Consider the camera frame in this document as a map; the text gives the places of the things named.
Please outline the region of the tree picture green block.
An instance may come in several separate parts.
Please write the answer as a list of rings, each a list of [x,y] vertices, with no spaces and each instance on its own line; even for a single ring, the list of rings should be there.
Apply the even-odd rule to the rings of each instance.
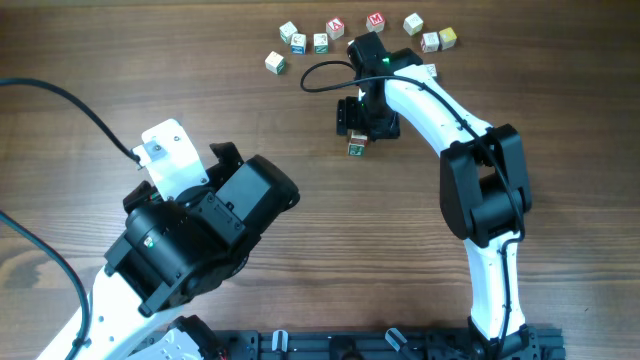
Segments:
[[[349,156],[363,156],[366,146],[363,144],[349,143],[347,154]]]

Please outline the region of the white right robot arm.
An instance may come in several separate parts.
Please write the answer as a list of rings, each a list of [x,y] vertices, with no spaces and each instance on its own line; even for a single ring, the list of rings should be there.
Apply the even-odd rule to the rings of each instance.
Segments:
[[[525,324],[519,305],[517,249],[532,196],[521,137],[460,106],[411,49],[391,53],[367,33],[346,50],[359,88],[339,103],[337,132],[396,139],[405,118],[439,157],[439,203],[464,243],[472,280],[470,320],[481,341],[510,342]]]

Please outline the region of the red U letter block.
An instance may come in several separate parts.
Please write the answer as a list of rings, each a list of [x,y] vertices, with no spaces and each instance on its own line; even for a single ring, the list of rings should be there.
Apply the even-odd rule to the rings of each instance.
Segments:
[[[350,131],[350,134],[349,134],[350,144],[366,147],[368,142],[369,142],[369,137],[365,133],[357,130]]]

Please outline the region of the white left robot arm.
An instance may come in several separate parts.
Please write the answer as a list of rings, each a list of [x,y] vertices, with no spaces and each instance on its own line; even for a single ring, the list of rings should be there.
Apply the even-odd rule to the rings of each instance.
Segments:
[[[300,199],[295,183],[260,155],[242,159],[231,142],[210,146],[207,180],[162,200],[142,182],[123,201],[125,230],[107,250],[88,296],[42,351],[43,359],[124,359],[195,297],[246,264],[264,231]]]

